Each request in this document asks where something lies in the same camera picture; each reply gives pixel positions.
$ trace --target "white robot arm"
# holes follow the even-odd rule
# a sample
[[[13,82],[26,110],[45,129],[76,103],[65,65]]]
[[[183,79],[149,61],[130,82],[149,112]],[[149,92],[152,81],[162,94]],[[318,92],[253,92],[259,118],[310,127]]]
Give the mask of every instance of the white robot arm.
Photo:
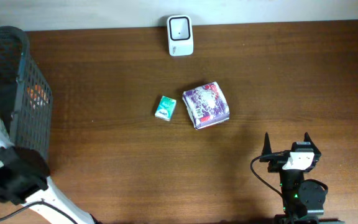
[[[11,201],[23,206],[31,205],[34,202],[43,202],[44,204],[40,203],[29,208],[52,224],[97,223],[89,213],[79,209],[57,188],[49,176],[46,164],[41,168],[34,167],[34,170],[40,169],[40,172],[32,170],[32,165],[39,163],[39,159],[42,160],[37,154],[38,152],[34,150],[16,149],[10,140],[0,132],[0,202]]]

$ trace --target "snack package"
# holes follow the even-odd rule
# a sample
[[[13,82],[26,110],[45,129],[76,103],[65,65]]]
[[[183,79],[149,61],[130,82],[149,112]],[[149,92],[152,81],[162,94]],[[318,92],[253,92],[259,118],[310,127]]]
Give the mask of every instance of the snack package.
[[[229,119],[229,106],[216,82],[184,92],[183,101],[196,129],[222,123]]]

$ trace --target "wood grain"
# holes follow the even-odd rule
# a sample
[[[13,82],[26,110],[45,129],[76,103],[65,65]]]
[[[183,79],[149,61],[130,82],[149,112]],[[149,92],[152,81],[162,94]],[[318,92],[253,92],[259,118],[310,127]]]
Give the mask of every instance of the wood grain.
[[[309,132],[329,186],[325,218],[358,223],[358,21],[196,26],[172,58],[164,28],[29,32],[54,95],[49,165],[59,188],[103,223],[252,222],[282,213],[249,170]],[[228,122],[196,131],[183,90],[217,81]],[[171,122],[153,116],[178,100]],[[256,164],[278,187],[278,175]],[[0,204],[0,216],[17,209]],[[6,223],[45,223],[26,211]]]

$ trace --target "white sensor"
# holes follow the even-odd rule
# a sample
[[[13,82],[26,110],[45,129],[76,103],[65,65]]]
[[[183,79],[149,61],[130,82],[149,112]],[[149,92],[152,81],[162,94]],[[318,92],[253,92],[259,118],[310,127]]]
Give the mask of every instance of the white sensor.
[[[171,56],[191,55],[194,49],[191,19],[185,15],[167,19],[168,45]]]

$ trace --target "plastic basket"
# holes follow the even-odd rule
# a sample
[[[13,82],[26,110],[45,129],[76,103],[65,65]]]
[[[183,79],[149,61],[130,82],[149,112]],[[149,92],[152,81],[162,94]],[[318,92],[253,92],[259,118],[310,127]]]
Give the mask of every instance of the plastic basket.
[[[0,117],[16,146],[47,160],[52,92],[29,53],[23,30],[0,27]]]

